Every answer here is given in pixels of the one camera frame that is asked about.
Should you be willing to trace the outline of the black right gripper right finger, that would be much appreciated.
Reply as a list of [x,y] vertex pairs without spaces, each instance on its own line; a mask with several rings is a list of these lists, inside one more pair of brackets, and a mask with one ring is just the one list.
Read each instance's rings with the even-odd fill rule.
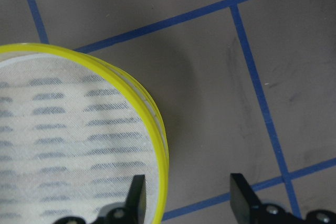
[[230,206],[238,223],[256,223],[261,201],[243,174],[230,174]]

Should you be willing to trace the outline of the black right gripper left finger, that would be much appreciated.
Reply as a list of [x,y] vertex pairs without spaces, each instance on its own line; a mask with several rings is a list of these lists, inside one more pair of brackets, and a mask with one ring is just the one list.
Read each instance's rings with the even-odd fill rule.
[[127,223],[144,223],[146,214],[145,175],[134,175],[125,201]]

